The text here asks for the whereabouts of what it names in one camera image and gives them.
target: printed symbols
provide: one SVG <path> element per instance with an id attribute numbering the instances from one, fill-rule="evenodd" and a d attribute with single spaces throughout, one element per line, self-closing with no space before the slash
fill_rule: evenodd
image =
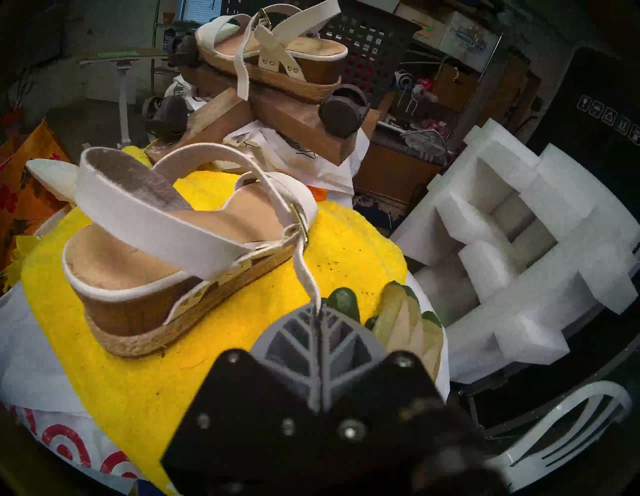
<path id="1" fill-rule="evenodd" d="M 589 110 L 589 105 L 591 105 L 591 99 L 592 98 L 588 97 L 587 95 L 581 96 L 580 101 L 578 101 L 578 108 L 583 112 L 586 112 L 587 110 Z"/>
<path id="2" fill-rule="evenodd" d="M 631 126 L 631 131 L 629 132 L 629 139 L 633 141 L 635 145 L 640 146 L 640 127 L 635 124 Z"/>
<path id="3" fill-rule="evenodd" d="M 589 109 L 589 115 L 599 119 L 602 116 L 602 112 L 604 112 L 604 103 L 594 100 L 591 104 L 591 108 Z"/>
<path id="4" fill-rule="evenodd" d="M 621 117 L 620 122 L 618 122 L 618 125 L 616 126 L 616 131 L 622 134 L 622 136 L 626 136 L 630 126 L 631 121 L 626 117 Z"/>
<path id="5" fill-rule="evenodd" d="M 617 116 L 618 112 L 613 110 L 613 108 L 611 107 L 607 107 L 604 111 L 604 114 L 602 114 L 602 122 L 607 125 L 613 125 L 613 123 L 616 121 Z"/>

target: sandal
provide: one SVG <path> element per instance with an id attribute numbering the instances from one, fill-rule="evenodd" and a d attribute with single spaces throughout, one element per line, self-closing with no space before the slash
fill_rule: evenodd
<path id="1" fill-rule="evenodd" d="M 213 160 L 249 172 L 239 176 L 220 210 L 194 211 L 172 185 Z M 166 346 L 292 255 L 298 279 L 319 308 L 319 290 L 303 258 L 317 214 L 312 193 L 286 174 L 263 172 L 226 145 L 188 145 L 153 169 L 119 150 L 88 148 L 75 200 L 93 224 L 67 242 L 65 276 L 94 337 L 114 355 Z"/>
<path id="2" fill-rule="evenodd" d="M 270 13 L 290 17 L 272 30 Z M 319 103 L 340 86 L 342 62 L 348 54 L 341 43 L 318 35 L 339 13 L 337 0 L 326 0 L 306 10 L 275 4 L 253 17 L 223 15 L 198 28 L 198 51 L 213 67 L 237 74 L 237 93 L 243 100 L 249 96 L 250 78 L 300 100 Z M 232 19 L 240 23 L 239 29 L 227 24 Z"/>

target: tan insole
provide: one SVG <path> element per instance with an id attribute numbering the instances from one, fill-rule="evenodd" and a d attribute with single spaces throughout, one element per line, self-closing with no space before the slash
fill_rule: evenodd
<path id="1" fill-rule="evenodd" d="M 238 51 L 238 47 L 242 44 L 244 33 L 236 33 L 224 41 L 216 43 L 214 50 L 224 55 L 235 55 Z M 331 55 L 338 55 L 344 52 L 344 45 L 333 40 L 323 40 L 316 38 L 307 38 L 306 36 L 299 36 L 286 47 L 287 50 L 298 53 L 306 53 L 310 55 L 318 55 L 320 57 L 327 57 Z M 251 38 L 244 48 L 244 52 L 253 52 L 260 49 L 260 43 L 255 39 L 253 33 Z"/>
<path id="2" fill-rule="evenodd" d="M 267 193 L 258 184 L 240 189 L 222 211 L 170 214 L 237 243 L 276 241 L 283 232 Z M 180 270 L 123 243 L 98 224 L 77 232 L 69 240 L 65 256 L 74 276 L 101 289 L 131 289 Z"/>

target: buckle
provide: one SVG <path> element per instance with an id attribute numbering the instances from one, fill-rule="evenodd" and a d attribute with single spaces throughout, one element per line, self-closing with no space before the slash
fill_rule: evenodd
<path id="1" fill-rule="evenodd" d="M 307 232 L 307 228 L 305 226 L 305 223 L 302 220 L 302 215 L 300 214 L 300 211 L 298 210 L 298 207 L 296 207 L 295 204 L 293 204 L 293 203 L 289 204 L 289 209 L 295 215 L 296 221 L 298 222 L 298 225 L 300 226 L 300 232 L 302 233 L 303 240 L 305 242 L 305 248 L 306 248 L 307 246 L 309 246 L 309 233 Z"/>
<path id="2" fill-rule="evenodd" d="M 269 16 L 264 11 L 264 9 L 261 8 L 258 12 L 260 13 L 260 15 L 258 16 L 258 25 L 264 19 L 266 21 L 265 25 L 267 26 L 267 29 L 271 29 L 271 21 L 269 20 Z"/>

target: black plastic crate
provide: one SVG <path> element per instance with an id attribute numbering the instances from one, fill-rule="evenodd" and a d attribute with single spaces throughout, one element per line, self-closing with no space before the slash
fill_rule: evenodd
<path id="1" fill-rule="evenodd" d="M 319 3 L 317 0 L 280 1 L 301 9 Z M 320 35 L 349 49 L 342 82 L 359 87 L 375 108 L 390 90 L 394 72 L 404 58 L 417 26 L 358 1 L 340 0 L 339 3 L 342 13 L 327 22 Z M 253 15 L 267 5 L 271 5 L 268 0 L 222 0 L 220 15 Z"/>

